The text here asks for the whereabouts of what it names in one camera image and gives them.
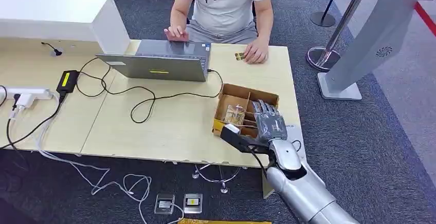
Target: laptop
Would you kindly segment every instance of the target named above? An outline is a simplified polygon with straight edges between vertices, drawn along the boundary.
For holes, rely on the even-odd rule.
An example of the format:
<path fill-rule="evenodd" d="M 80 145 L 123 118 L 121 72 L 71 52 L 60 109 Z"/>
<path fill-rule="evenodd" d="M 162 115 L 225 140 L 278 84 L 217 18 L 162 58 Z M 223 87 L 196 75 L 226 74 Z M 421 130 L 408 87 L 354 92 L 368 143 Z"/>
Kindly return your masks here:
<path fill-rule="evenodd" d="M 136 55 L 96 54 L 128 78 L 205 82 L 210 43 L 141 40 Z"/>

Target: white cable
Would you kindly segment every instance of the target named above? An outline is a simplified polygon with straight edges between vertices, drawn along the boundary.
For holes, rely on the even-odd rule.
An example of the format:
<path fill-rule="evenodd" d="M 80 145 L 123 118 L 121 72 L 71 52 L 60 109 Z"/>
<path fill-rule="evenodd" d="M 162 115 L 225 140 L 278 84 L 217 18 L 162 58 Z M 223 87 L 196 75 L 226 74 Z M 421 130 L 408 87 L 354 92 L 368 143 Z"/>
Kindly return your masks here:
<path fill-rule="evenodd" d="M 176 208 L 178 208 L 178 209 L 181 211 L 181 217 L 180 217 L 179 219 L 174 220 L 174 221 L 172 221 L 172 222 L 169 222 L 169 223 L 167 223 L 167 224 L 177 223 L 177 222 L 183 220 L 183 218 L 185 217 L 185 213 L 183 212 L 183 210 L 182 210 L 178 205 L 173 204 L 173 203 L 171 203 L 171 205 L 172 205 L 172 206 L 175 206 Z"/>
<path fill-rule="evenodd" d="M 59 97 L 58 97 L 57 95 L 54 95 L 54 98 L 57 100 L 57 102 L 58 102 L 58 104 L 59 104 Z M 91 185 L 91 186 L 93 187 L 93 189 L 91 190 L 91 195 L 93 195 L 93 196 L 94 196 L 96 193 L 98 193 L 100 190 L 102 190 L 102 189 L 108 187 L 109 185 L 113 185 L 113 184 L 114 184 L 114 185 L 117 185 L 117 186 L 118 186 L 118 187 L 119 187 L 123 192 L 125 192 L 125 193 L 126 193 L 126 194 L 131 198 L 131 199 L 133 199 L 133 200 L 139 202 L 139 205 L 138 205 L 138 208 L 139 208 L 139 214 L 140 214 L 140 216 L 141 216 L 141 218 L 142 218 L 142 221 L 143 221 L 145 224 L 147 224 L 147 222 L 146 222 L 146 220 L 144 219 L 144 216 L 143 216 L 143 214 L 142 214 L 142 211 L 141 211 L 141 204 L 142 204 L 142 202 L 143 202 L 144 200 L 147 199 L 147 197 L 148 197 L 148 195 L 149 195 L 149 193 L 150 193 L 150 185 L 151 185 L 152 178 L 151 178 L 151 177 L 147 177 L 147 176 L 145 176 L 145 175 L 126 174 L 126 175 L 123 177 L 123 185 L 120 185 L 119 183 L 117 183 L 117 182 L 115 182 L 115 181 L 112 181 L 112 182 L 109 182 L 109 183 L 107 183 L 107 184 L 105 184 L 105 185 L 103 185 L 103 186 L 99 186 L 99 184 L 101 183 L 101 181 L 103 181 L 103 179 L 104 179 L 104 177 L 106 176 L 106 174 L 108 174 L 109 171 L 111 170 L 110 168 L 105 169 L 105 168 L 100 168 L 100 167 L 96 167 L 96 166 L 93 166 L 93 165 L 81 164 L 81 163 L 78 163 L 78 162 L 74 162 L 74 161 L 69 161 L 69 160 L 61 159 L 61 158 L 59 158 L 59 157 L 57 157 L 57 156 L 55 156 L 55 155 L 53 155 L 53 154 L 51 154 L 51 153 L 49 153 L 49 152 L 43 150 L 43 149 L 41 149 L 41 141 L 43 140 L 45 133 L 47 132 L 48 128 L 50 127 L 50 124 L 53 122 L 53 120 L 55 119 L 55 117 L 56 117 L 56 116 L 54 116 L 52 119 L 48 120 L 48 121 L 44 124 L 44 126 L 42 127 L 42 131 L 41 131 L 41 133 L 39 134 L 39 136 L 38 136 L 37 138 L 35 138 L 34 136 L 32 136 L 32 138 L 35 140 L 35 143 L 36 143 L 36 146 L 37 146 L 38 152 L 39 152 L 42 156 L 44 156 L 44 157 L 46 157 L 46 158 L 48 158 L 48 159 L 55 160 L 55 161 L 66 162 L 66 163 L 71 164 L 71 166 L 73 166 L 73 167 L 77 170 L 77 172 L 79 172 L 80 176 L 82 176 L 82 178 L 83 178 L 84 180 L 86 180 L 86 182 L 88 182 L 89 185 Z M 104 172 L 103 176 L 101 176 L 101 178 L 100 178 L 100 180 L 97 182 L 97 184 L 92 184 L 91 181 L 88 180 L 88 179 L 87 179 L 87 178 L 82 174 L 82 172 L 79 170 L 79 168 L 78 168 L 77 166 L 91 167 L 91 168 L 93 168 L 93 169 L 100 170 L 100 171 L 105 171 L 105 172 Z M 138 180 L 137 180 L 137 181 L 136 181 L 136 182 L 135 182 L 135 183 L 134 183 L 134 184 L 133 184 L 129 189 L 127 189 L 127 187 L 126 187 L 126 185 L 125 185 L 125 180 L 126 180 L 126 178 L 129 177 L 129 176 L 139 177 L 139 179 L 138 179 Z M 135 197 L 133 196 L 134 193 L 132 192 L 132 189 L 133 189 L 133 188 L 134 188 L 134 187 L 135 187 L 139 182 L 143 181 L 144 179 L 147 181 L 147 189 L 146 189 L 146 191 L 144 192 L 143 196 L 142 196 L 140 199 L 137 199 L 137 198 L 135 198 Z M 183 218 L 183 210 L 182 210 L 179 206 L 177 206 L 177 205 L 175 205 L 175 206 L 176 206 L 177 208 L 179 208 L 179 209 L 182 211 L 182 218 Z"/>

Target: desk leg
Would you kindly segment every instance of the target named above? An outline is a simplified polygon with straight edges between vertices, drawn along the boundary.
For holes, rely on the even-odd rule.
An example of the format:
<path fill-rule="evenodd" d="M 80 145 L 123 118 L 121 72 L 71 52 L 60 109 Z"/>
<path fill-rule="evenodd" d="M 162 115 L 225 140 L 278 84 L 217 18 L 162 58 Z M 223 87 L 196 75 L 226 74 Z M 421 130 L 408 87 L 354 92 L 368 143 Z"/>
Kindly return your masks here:
<path fill-rule="evenodd" d="M 265 178 L 265 175 L 262 174 L 262 189 L 263 189 L 263 199 L 267 199 L 272 193 L 274 193 L 274 189 L 269 185 L 268 181 Z"/>

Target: cardboard box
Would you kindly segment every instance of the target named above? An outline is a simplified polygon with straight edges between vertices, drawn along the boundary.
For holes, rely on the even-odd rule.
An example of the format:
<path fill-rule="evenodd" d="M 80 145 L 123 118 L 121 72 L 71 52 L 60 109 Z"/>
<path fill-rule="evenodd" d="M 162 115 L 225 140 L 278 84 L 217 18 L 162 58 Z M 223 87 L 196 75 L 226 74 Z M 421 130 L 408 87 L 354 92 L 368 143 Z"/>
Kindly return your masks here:
<path fill-rule="evenodd" d="M 250 89 L 242 86 L 224 84 L 223 90 L 220 93 L 218 106 L 213 121 L 212 132 L 216 136 L 221 134 L 223 126 L 227 123 L 224 122 L 227 107 L 241 106 L 245 110 L 244 122 L 242 125 L 236 125 L 242 135 L 247 135 L 255 138 L 258 134 L 256 121 L 254 117 L 253 101 L 263 100 L 276 108 L 279 106 L 279 96 L 268 92 Z"/>

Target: gray shorts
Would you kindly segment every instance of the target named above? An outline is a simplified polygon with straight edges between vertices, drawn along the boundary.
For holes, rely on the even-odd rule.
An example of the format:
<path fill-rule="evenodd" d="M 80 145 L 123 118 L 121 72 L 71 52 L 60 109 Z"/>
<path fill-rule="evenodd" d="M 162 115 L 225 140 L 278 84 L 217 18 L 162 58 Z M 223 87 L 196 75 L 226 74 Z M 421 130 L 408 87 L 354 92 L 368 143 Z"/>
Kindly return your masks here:
<path fill-rule="evenodd" d="M 249 44 L 258 38 L 256 24 L 251 22 L 244 29 L 229 35 L 217 35 L 204 29 L 197 21 L 191 20 L 186 26 L 189 41 L 200 43 Z"/>

